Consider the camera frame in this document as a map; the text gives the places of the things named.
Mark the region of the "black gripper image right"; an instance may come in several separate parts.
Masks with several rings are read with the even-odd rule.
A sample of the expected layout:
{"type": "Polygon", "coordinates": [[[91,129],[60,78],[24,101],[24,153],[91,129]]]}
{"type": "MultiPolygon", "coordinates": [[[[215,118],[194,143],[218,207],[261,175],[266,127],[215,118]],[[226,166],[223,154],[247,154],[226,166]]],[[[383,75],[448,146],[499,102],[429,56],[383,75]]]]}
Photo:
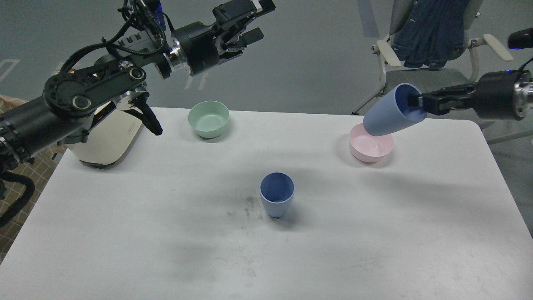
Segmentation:
{"type": "Polygon", "coordinates": [[[490,72],[476,83],[408,95],[407,104],[434,115],[472,109],[483,120],[521,121],[531,110],[531,72],[490,72]]]}

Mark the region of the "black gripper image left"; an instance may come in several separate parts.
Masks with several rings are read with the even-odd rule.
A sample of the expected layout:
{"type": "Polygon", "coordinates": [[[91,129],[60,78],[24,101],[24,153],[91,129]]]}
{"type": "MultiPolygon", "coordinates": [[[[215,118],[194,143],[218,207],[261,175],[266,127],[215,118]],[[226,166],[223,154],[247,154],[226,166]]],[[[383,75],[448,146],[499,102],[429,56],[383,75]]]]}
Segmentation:
{"type": "Polygon", "coordinates": [[[196,76],[242,55],[264,38],[260,28],[247,26],[276,8],[272,0],[230,0],[213,8],[215,22],[194,22],[173,31],[173,70],[184,68],[196,76]]]}

